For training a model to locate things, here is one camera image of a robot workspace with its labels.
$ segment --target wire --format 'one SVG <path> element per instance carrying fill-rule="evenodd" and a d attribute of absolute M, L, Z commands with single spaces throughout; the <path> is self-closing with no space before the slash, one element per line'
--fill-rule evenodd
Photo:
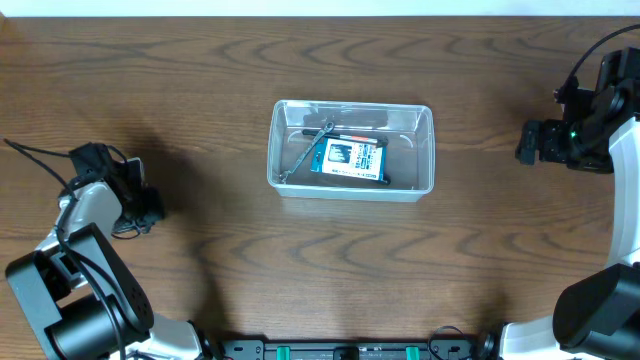
<path fill-rule="evenodd" d="M 124 294 L 122 293 L 122 290 L 120 288 L 118 288 L 118 286 L 115 284 L 115 281 L 113 280 L 113 278 L 111 276 L 109 276 L 109 274 L 107 274 L 104 271 L 103 268 L 98 266 L 98 264 L 93 262 L 91 259 L 89 259 L 86 256 L 80 254 L 79 252 L 74 251 L 73 254 L 80 260 L 80 262 L 82 262 L 84 265 L 87 265 L 90 268 L 92 268 L 93 271 L 97 272 L 98 275 L 100 275 L 100 277 L 104 279 L 104 281 L 108 282 L 109 286 L 111 286 L 111 288 L 113 290 L 118 292 L 118 296 L 124 298 Z"/>
<path fill-rule="evenodd" d="M 133 358 L 134 360 L 137 360 L 137 359 L 141 359 L 141 360 L 155 360 L 155 359 L 154 359 L 154 358 L 152 358 L 151 356 L 149 356 L 149 355 L 145 355 L 145 354 L 140 353 L 140 352 L 137 352 L 137 351 L 136 351 L 136 352 L 133 352 L 133 353 L 131 353 L 129 356 L 127 356 L 127 359 L 128 359 L 128 358 Z"/>
<path fill-rule="evenodd" d="M 126 360 L 125 345 L 124 345 L 123 336 L 122 336 L 122 329 L 120 329 L 120 326 L 118 325 L 116 314 L 113 311 L 113 308 L 111 308 L 111 306 L 109 305 L 109 302 L 107 300 L 106 295 L 102 291 L 102 288 L 100 288 L 100 286 L 98 286 L 98 283 L 96 282 L 95 278 L 87 270 L 87 268 L 84 266 L 84 264 L 80 260 L 78 260 L 78 258 L 76 256 L 76 252 L 73 251 L 71 249 L 71 247 L 69 247 L 69 244 L 67 244 L 67 242 L 64 240 L 64 230 L 62 230 L 62 228 L 60 227 L 60 224 L 64 224 L 67 221 L 69 215 L 71 214 L 71 210 L 73 209 L 73 207 L 78 202 L 78 198 L 76 197 L 74 192 L 71 190 L 69 185 L 62 179 L 62 177 L 60 175 L 58 175 L 58 173 L 53 171 L 53 169 L 51 169 L 49 166 L 44 164 L 42 161 L 34 158 L 31 154 L 26 152 L 25 149 L 27 147 L 24 147 L 23 145 L 18 145 L 18 144 L 14 143 L 14 142 L 11 142 L 8 139 L 4 139 L 4 142 L 7 143 L 7 145 L 9 145 L 12 148 L 14 148 L 15 150 L 17 150 L 20 154 L 26 156 L 28 159 L 30 159 L 33 162 L 35 162 L 36 164 L 40 165 L 40 167 L 42 167 L 44 170 L 46 170 L 51 176 L 56 178 L 56 180 L 58 180 L 62 184 L 62 186 L 68 191 L 69 196 L 71 197 L 70 200 L 69 200 L 69 203 L 65 207 L 64 211 L 62 211 L 62 215 L 60 215 L 60 217 L 58 218 L 58 221 L 54 225 L 56 238 L 57 238 L 58 243 L 60 244 L 60 248 L 62 249 L 64 254 L 69 258 L 71 263 L 73 263 L 73 265 L 80 271 L 82 276 L 84 276 L 85 280 L 87 280 L 87 283 L 89 283 L 89 286 L 91 286 L 91 289 L 93 290 L 93 292 L 96 294 L 96 296 L 98 297 L 98 299 L 102 303 L 102 306 L 107 311 L 107 315 L 109 316 L 109 320 L 111 321 L 111 326 L 113 327 L 113 330 L 114 330 L 114 333 L 115 333 L 116 342 L 118 343 L 118 349 L 119 349 L 119 352 L 120 352 L 120 360 Z"/>
<path fill-rule="evenodd" d="M 138 226 L 136 226 L 136 228 L 134 229 L 136 230 L 136 234 L 132 235 L 132 236 L 120 236 L 118 234 L 123 234 L 123 233 L 111 233 L 111 236 L 114 239 L 118 239 L 118 240 L 133 240 L 135 238 L 137 238 L 138 236 L 140 236 L 140 234 L 142 234 L 142 232 L 140 231 L 140 228 Z"/>
<path fill-rule="evenodd" d="M 127 161 L 127 157 L 124 156 L 124 154 L 118 150 L 117 147 L 113 146 L 113 145 L 107 145 L 107 147 L 111 150 L 113 150 L 114 153 L 118 154 L 118 156 L 120 156 L 122 158 L 122 160 L 124 161 L 124 164 L 127 165 L 129 164 L 129 162 Z"/>
<path fill-rule="evenodd" d="M 54 178 L 56 178 L 56 180 L 58 180 L 58 182 L 60 184 L 62 184 L 62 186 L 65 188 L 65 190 L 67 190 L 67 192 L 71 195 L 72 198 L 76 198 L 76 195 L 73 193 L 73 191 L 71 190 L 71 187 L 69 187 L 69 184 L 67 184 L 64 179 L 62 179 L 62 177 L 60 175 L 58 175 L 58 173 L 56 173 L 55 171 L 53 171 L 53 169 L 51 169 L 49 166 L 47 166 L 45 163 L 43 163 L 42 161 L 36 159 L 33 157 L 33 155 L 29 154 L 28 152 L 26 152 L 23 148 L 23 145 L 19 145 L 16 144 L 12 141 L 10 141 L 9 139 L 4 139 L 4 142 L 7 143 L 7 145 L 11 146 L 12 148 L 14 148 L 15 150 L 17 150 L 20 154 L 26 156 L 27 158 L 29 158 L 31 161 L 35 162 L 36 164 L 40 165 L 40 167 L 42 167 L 43 169 L 45 169 L 51 176 L 53 176 Z"/>
<path fill-rule="evenodd" d="M 600 45 L 604 44 L 605 42 L 607 42 L 608 40 L 632 31 L 632 30 L 636 30 L 636 29 L 640 29 L 640 24 L 635 24 L 635 25 L 631 25 L 631 26 L 627 26 L 624 27 L 620 30 L 614 31 L 611 34 L 603 37 L 602 39 L 600 39 L 600 41 L 598 41 L 597 43 L 595 43 L 591 48 L 589 48 L 589 50 L 587 50 L 587 52 L 584 53 L 584 55 L 582 55 L 582 57 L 580 58 L 580 60 L 578 60 L 578 62 L 575 64 L 575 66 L 573 67 L 573 69 L 571 70 L 571 72 L 569 73 L 569 76 L 567 76 L 567 80 L 565 80 L 564 84 L 562 85 L 562 88 L 566 88 L 569 85 L 569 82 L 571 82 L 571 78 L 574 77 L 576 75 L 576 73 L 578 72 L 578 69 L 580 68 L 580 66 L 582 65 L 582 63 L 589 57 L 589 55 L 591 55 L 591 53 L 597 49 Z"/>
<path fill-rule="evenodd" d="M 31 146 L 18 144 L 16 142 L 14 142 L 14 144 L 20 146 L 21 148 L 23 148 L 25 150 L 29 150 L 29 151 L 33 151 L 33 152 L 39 152 L 41 154 L 46 154 L 46 155 L 51 155 L 51 156 L 59 156 L 59 157 L 66 157 L 66 158 L 71 157 L 69 154 L 64 154 L 64 153 L 59 153 L 59 152 L 49 151 L 49 150 L 42 150 L 42 149 L 34 148 L 34 147 L 31 147 Z"/>
<path fill-rule="evenodd" d="M 443 358 L 440 357 L 440 355 L 438 355 L 432 348 L 431 348 L 431 341 L 433 340 L 433 338 L 442 330 L 454 330 L 457 331 L 458 333 L 460 333 L 460 335 L 462 335 L 462 337 L 469 343 L 469 345 L 471 345 L 470 349 L 472 349 L 471 351 L 473 352 L 473 341 L 471 341 L 471 339 L 465 334 L 463 333 L 460 329 L 458 329 L 455 326 L 441 326 L 439 328 L 436 329 L 436 331 L 433 332 L 433 335 L 431 335 L 431 337 L 429 338 L 429 341 L 427 341 L 427 348 L 429 349 L 429 352 L 436 357 L 437 360 L 444 360 Z M 466 359 L 471 359 L 472 358 L 472 354 L 469 354 L 469 356 L 467 356 L 466 358 L 463 358 L 463 360 Z"/>

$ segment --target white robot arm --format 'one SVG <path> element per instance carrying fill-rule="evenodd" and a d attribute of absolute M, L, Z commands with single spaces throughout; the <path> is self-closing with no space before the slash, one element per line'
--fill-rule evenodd
<path fill-rule="evenodd" d="M 604 271 L 565 290 L 553 316 L 503 328 L 497 354 L 503 360 L 640 358 L 640 328 L 633 324 L 640 296 L 640 271 L 634 267 L 640 263 L 640 74 L 634 73 L 638 64 L 636 49 L 607 55 L 595 92 L 578 89 L 577 81 L 565 89 L 559 99 L 565 105 L 564 122 L 530 122 L 523 129 L 517 152 L 523 163 L 531 163 L 526 161 L 531 153 L 526 152 L 533 149 L 525 135 L 539 130 L 534 147 L 540 160 L 614 171 L 614 229 Z M 586 112 L 576 114 L 578 108 Z M 565 134 L 564 144 L 549 136 L 558 131 Z"/>
<path fill-rule="evenodd" d="M 21 145 L 7 143 L 24 152 Z M 191 323 L 153 313 L 144 291 L 111 248 L 114 233 L 146 233 L 164 217 L 157 192 L 145 184 L 142 161 L 116 162 L 108 147 L 91 143 L 70 151 L 69 157 L 78 176 L 59 198 L 56 226 L 33 253 L 12 262 L 6 271 L 45 356 L 211 358 L 206 339 Z M 85 265 L 83 271 L 70 261 L 60 240 Z M 88 295 L 59 308 L 56 301 L 87 285 L 87 277 L 102 297 Z M 104 300 L 112 306 L 117 324 L 104 311 Z"/>

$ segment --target transparent bin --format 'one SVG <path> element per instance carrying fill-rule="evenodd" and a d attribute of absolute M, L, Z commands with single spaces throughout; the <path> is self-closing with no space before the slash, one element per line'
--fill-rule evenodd
<path fill-rule="evenodd" d="M 283 184 L 279 175 L 293 167 L 313 137 L 331 121 L 336 133 L 389 140 L 384 165 L 389 185 L 311 171 L 313 151 Z M 280 100 L 273 108 L 267 180 L 281 196 L 415 202 L 433 189 L 435 140 L 431 110 L 422 105 Z"/>

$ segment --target wrench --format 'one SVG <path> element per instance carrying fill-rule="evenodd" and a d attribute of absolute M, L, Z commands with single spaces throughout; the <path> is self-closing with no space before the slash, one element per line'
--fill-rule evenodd
<path fill-rule="evenodd" d="M 318 134 L 313 138 L 313 141 L 311 141 L 311 145 L 309 145 L 307 150 L 305 150 L 302 153 L 302 155 L 300 155 L 300 157 L 296 161 L 296 164 L 293 165 L 293 168 L 291 168 L 291 170 L 286 170 L 282 174 L 280 174 L 280 180 L 282 180 L 283 184 L 287 183 L 287 178 L 289 177 L 289 175 L 293 174 L 294 172 L 296 172 L 296 170 L 298 170 L 298 167 L 300 166 L 300 164 L 302 164 L 304 159 L 307 158 L 307 155 L 309 155 L 309 153 L 311 152 L 311 149 L 313 149 L 313 147 L 316 146 L 316 144 L 318 143 L 318 141 L 320 141 L 320 139 L 322 139 L 324 134 L 330 133 L 331 131 L 333 131 L 334 127 L 335 127 L 334 123 L 328 122 L 327 125 L 325 125 L 322 130 L 318 131 Z"/>

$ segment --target wood grain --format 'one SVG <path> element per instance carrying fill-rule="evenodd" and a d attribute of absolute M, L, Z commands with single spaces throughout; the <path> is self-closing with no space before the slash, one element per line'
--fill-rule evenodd
<path fill-rule="evenodd" d="M 9 19 L 3 136 L 140 156 L 170 216 L 114 246 L 155 311 L 212 334 L 422 338 L 550 314 L 602 268 L 613 177 L 513 158 L 523 122 L 627 18 Z M 599 58 L 640 44 L 626 34 Z M 265 179 L 279 99 L 425 104 L 436 185 L 417 204 L 280 198 Z M 64 159 L 46 159 L 66 177 Z M 59 186 L 0 148 L 0 265 L 31 251 Z M 42 357 L 0 278 L 0 358 Z"/>

